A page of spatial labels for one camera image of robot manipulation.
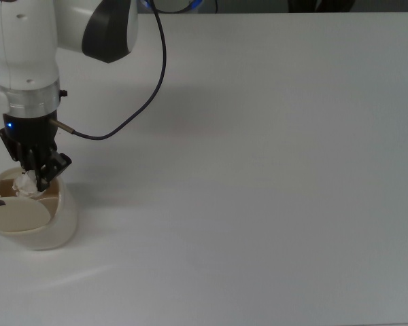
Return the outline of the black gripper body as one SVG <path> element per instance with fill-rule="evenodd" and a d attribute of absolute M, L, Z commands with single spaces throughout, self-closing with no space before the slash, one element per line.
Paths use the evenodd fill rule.
<path fill-rule="evenodd" d="M 50 120 L 57 119 L 57 110 L 41 117 L 25 118 L 3 114 L 2 141 L 6 147 L 21 144 L 24 147 L 53 148 L 57 150 L 57 127 Z"/>

